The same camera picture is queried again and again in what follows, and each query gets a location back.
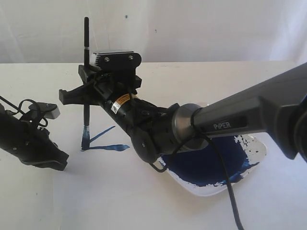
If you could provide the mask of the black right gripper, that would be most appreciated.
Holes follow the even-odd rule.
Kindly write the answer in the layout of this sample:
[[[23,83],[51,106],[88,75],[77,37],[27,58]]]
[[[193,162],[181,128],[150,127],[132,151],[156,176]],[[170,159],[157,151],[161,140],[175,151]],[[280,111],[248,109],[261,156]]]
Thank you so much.
[[[78,66],[83,84],[71,91],[59,90],[63,105],[100,105],[130,137],[138,156],[154,163],[173,152],[173,108],[156,106],[140,99],[137,88],[142,80],[134,71],[103,72],[95,66]]]

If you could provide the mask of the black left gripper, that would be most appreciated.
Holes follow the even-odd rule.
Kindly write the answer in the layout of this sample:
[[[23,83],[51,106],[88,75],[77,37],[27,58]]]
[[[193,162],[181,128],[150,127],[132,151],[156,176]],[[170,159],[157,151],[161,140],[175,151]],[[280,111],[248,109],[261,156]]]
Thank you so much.
[[[50,140],[49,131],[39,124],[43,119],[31,110],[18,119],[1,105],[0,148],[24,165],[63,171],[69,155]]]

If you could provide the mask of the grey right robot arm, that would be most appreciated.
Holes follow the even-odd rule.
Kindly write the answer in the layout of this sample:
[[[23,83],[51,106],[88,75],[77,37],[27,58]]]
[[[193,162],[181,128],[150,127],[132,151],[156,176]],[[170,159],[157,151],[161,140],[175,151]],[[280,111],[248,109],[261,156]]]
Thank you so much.
[[[209,138],[266,132],[290,159],[307,155],[307,66],[276,77],[207,107],[169,108],[137,98],[135,68],[92,71],[84,66],[82,86],[59,91],[64,104],[101,106],[129,135],[139,157],[154,163],[161,155],[202,149]]]

